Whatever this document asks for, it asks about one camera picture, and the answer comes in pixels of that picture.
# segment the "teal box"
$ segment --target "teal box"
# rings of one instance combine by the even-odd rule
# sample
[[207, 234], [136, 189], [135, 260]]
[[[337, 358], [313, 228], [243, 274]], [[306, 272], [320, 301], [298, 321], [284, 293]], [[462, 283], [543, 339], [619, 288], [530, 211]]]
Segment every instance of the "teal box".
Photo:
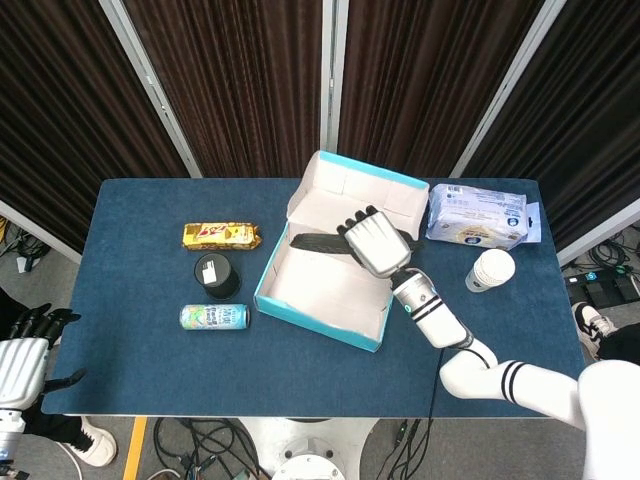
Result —
[[429, 184], [340, 155], [316, 152], [287, 207], [287, 225], [258, 283], [256, 308], [268, 315], [375, 352], [393, 300], [391, 282], [350, 255], [291, 248], [299, 233], [335, 233], [374, 205], [417, 240]]

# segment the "blue tablecloth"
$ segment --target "blue tablecloth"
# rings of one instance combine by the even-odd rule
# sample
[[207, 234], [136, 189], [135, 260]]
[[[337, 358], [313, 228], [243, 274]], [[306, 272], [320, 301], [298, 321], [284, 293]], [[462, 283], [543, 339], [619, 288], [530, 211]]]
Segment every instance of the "blue tablecloth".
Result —
[[[429, 180], [524, 193], [515, 179]], [[56, 376], [87, 376], [47, 396], [47, 412], [288, 417], [424, 417], [438, 352], [394, 303], [380, 350], [369, 353], [253, 308], [252, 295], [285, 225], [298, 179], [121, 179], [105, 182], [76, 280], [82, 319], [64, 332]], [[574, 378], [584, 367], [549, 226], [541, 244], [512, 250], [515, 277], [482, 294], [464, 277], [482, 249], [426, 241], [413, 263], [500, 361], [517, 359]], [[244, 331], [185, 331], [185, 304], [213, 303], [196, 282], [201, 252], [181, 246], [185, 223], [248, 221], [264, 243], [226, 255], [243, 279], [233, 303], [252, 308]], [[535, 415], [502, 401], [438, 395], [435, 416]]]

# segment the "soda can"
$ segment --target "soda can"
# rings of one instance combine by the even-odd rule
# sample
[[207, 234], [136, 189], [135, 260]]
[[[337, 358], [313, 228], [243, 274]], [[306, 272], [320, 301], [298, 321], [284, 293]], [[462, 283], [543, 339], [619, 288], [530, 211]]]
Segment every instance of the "soda can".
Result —
[[249, 322], [246, 305], [185, 305], [180, 312], [185, 330], [244, 330]]

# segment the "yellow tape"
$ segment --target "yellow tape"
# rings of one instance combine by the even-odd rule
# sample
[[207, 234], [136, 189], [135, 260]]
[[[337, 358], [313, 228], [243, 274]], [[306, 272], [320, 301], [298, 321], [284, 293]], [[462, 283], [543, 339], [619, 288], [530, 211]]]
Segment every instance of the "yellow tape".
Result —
[[144, 431], [147, 428], [147, 417], [136, 417], [131, 430], [131, 442], [129, 442], [129, 453], [127, 454], [127, 465], [124, 467], [122, 480], [136, 480], [138, 466], [140, 465], [140, 454], [144, 443]]

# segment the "pants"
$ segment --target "pants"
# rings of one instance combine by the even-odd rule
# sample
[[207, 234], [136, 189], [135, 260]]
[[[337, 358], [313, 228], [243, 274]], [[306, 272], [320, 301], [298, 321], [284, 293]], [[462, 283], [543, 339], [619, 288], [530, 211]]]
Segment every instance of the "pants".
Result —
[[602, 360], [626, 360], [640, 365], [640, 323], [627, 325], [600, 341]]
[[[27, 307], [16, 302], [0, 288], [0, 340], [7, 338], [11, 325]], [[71, 443], [82, 433], [80, 417], [64, 415], [47, 415], [42, 413], [42, 396], [31, 407], [22, 412], [26, 423], [24, 433], [30, 433], [53, 440], [54, 442]]]

